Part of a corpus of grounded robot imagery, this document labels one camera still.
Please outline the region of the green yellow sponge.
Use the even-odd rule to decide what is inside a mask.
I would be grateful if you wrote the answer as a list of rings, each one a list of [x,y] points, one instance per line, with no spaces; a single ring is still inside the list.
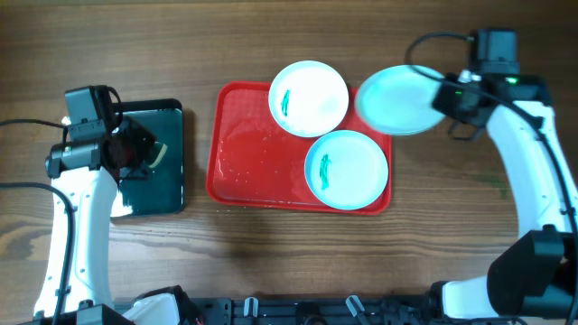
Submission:
[[[150,149],[148,156],[146,157],[145,163],[151,168],[155,169],[156,166],[161,162],[167,152],[168,146],[164,143],[155,142]]]

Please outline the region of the white plate top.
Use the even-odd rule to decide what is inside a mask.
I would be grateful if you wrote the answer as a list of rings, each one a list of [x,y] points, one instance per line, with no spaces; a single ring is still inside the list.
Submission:
[[[286,132],[313,138],[335,129],[347,114],[350,95],[331,66],[302,60],[283,68],[268,91],[272,118]]]

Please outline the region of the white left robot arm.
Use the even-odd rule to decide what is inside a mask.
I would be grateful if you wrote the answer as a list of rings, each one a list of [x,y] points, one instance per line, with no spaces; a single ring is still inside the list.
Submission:
[[[56,189],[48,267],[34,305],[37,317],[56,320],[82,304],[111,304],[109,223],[122,170],[155,168],[165,144],[123,115],[117,92],[105,85],[65,93],[67,139],[46,158]]]

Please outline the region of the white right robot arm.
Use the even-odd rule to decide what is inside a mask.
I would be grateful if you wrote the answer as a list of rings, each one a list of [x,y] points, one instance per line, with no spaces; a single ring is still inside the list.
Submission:
[[[442,283],[439,312],[456,320],[577,318],[577,188],[555,132],[542,78],[523,75],[517,36],[479,29],[460,75],[448,74],[433,109],[485,131],[497,146],[516,203],[518,240],[483,276]]]

